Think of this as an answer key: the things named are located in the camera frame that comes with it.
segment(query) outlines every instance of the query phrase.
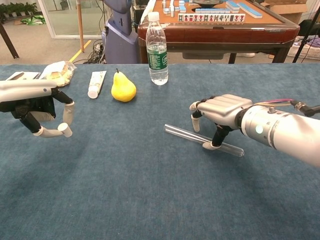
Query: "robotic hand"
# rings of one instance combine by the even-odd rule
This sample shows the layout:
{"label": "robotic hand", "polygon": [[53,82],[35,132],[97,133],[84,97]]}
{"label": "robotic hand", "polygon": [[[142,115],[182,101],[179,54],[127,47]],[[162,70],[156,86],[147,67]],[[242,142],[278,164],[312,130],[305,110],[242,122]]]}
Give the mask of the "robotic hand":
{"label": "robotic hand", "polygon": [[286,153],[310,165],[320,167],[320,120],[309,118],[320,113],[320,106],[290,101],[305,116],[275,109],[271,104],[253,104],[250,99],[232,94],[212,96],[191,104],[193,129],[199,132],[204,116],[217,126],[209,150],[219,148],[229,132],[240,130],[245,136]]}
{"label": "robotic hand", "polygon": [[[56,117],[54,100],[64,103],[63,123],[58,129],[46,129],[39,122]],[[74,118],[75,103],[51,80],[0,81],[0,112],[11,112],[34,136],[53,138],[72,135],[69,125]]]}

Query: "green bottle label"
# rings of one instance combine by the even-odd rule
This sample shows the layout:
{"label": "green bottle label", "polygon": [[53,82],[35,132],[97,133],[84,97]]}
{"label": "green bottle label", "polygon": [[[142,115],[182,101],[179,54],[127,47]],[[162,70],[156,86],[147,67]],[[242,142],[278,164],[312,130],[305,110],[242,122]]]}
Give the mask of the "green bottle label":
{"label": "green bottle label", "polygon": [[153,70],[165,69],[168,66],[167,52],[148,52],[149,67]]}

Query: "white basket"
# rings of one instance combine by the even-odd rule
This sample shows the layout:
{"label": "white basket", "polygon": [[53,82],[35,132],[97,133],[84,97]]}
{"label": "white basket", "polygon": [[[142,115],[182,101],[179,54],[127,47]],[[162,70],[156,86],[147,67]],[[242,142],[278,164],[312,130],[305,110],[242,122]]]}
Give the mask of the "white basket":
{"label": "white basket", "polygon": [[[289,50],[288,56],[295,57],[298,52],[299,47],[300,46],[292,46]],[[299,58],[304,58],[304,57],[306,59],[320,60],[320,47],[312,47],[309,45],[303,46],[303,49],[299,55]]]}

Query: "glass tube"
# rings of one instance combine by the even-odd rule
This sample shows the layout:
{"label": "glass tube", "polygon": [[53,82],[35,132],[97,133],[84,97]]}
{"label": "glass tube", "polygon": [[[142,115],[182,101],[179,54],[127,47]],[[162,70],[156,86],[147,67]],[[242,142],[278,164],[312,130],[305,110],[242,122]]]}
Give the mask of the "glass tube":
{"label": "glass tube", "polygon": [[[209,137],[206,137],[206,136],[203,136],[203,135],[200,135],[200,134],[188,131],[188,130],[184,130],[182,128],[172,126],[169,124],[164,125],[164,130],[169,134],[173,134],[178,137],[188,139],[190,141],[193,141],[193,142],[196,142],[199,144],[203,144],[203,143],[212,141],[212,139]],[[232,154],[237,157],[243,157],[245,155],[245,151],[242,148],[227,144],[225,142],[223,142],[222,145],[219,148],[217,148],[216,150],[219,150],[219,151],[222,151],[222,152],[225,152],[228,154]]]}

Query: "yellow tape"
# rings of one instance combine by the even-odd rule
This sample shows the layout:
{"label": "yellow tape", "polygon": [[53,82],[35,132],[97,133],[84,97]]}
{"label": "yellow tape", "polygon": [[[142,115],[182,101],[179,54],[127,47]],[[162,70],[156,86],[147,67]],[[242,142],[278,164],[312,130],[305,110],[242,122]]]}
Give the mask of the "yellow tape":
{"label": "yellow tape", "polygon": [[[83,48],[85,49],[89,44],[91,43],[91,40],[87,41]],[[69,60],[69,62],[73,62],[80,54],[82,53],[81,49]]]}

